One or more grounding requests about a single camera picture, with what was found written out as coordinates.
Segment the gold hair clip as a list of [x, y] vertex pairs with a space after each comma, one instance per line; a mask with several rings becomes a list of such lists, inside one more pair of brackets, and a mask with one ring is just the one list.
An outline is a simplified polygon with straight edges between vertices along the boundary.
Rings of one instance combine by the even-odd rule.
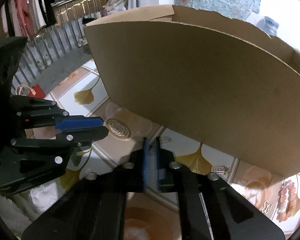
[[227, 175], [230, 168], [226, 166], [212, 166], [210, 172], [216, 173], [218, 175]]

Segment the brown cardboard box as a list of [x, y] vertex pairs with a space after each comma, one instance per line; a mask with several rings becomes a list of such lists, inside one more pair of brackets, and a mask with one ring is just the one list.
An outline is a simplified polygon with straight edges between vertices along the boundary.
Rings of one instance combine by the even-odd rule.
[[300, 53], [280, 38], [179, 5], [84, 31], [114, 103], [265, 170], [300, 172]]

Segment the red gift bag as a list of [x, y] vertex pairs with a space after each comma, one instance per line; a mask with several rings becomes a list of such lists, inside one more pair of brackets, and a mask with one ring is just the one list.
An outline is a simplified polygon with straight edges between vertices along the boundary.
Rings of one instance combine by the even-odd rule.
[[22, 84], [19, 85], [15, 89], [15, 94], [16, 95], [22, 95], [22, 96], [28, 96], [32, 98], [38, 98], [38, 99], [45, 99], [46, 94], [40, 87], [40, 85], [35, 85], [33, 87], [30, 87], [28, 85]]

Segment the ginkgo pattern table mat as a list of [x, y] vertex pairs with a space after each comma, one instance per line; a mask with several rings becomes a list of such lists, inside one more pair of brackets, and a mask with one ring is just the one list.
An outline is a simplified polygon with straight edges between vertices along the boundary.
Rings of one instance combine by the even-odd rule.
[[[300, 75], [285, 63], [95, 63], [110, 98], [133, 113], [268, 171], [300, 171]], [[127, 194], [145, 190], [149, 150], [144, 141], [112, 172], [80, 181], [23, 239], [123, 239]], [[153, 150], [158, 190], [178, 195], [184, 239], [284, 239], [219, 175], [192, 172], [159, 138]]]

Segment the red hanging garment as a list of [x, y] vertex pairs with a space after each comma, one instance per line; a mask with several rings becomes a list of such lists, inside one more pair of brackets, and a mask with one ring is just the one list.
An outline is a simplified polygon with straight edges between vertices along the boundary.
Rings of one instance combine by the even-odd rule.
[[0, 14], [4, 33], [9, 36], [34, 35], [29, 0], [7, 0]]

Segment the blue water jug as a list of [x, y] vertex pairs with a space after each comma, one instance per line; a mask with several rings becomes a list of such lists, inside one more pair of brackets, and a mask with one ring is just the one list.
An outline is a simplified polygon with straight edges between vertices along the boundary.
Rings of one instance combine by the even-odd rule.
[[261, 18], [256, 26], [268, 35], [277, 36], [279, 24], [268, 16]]

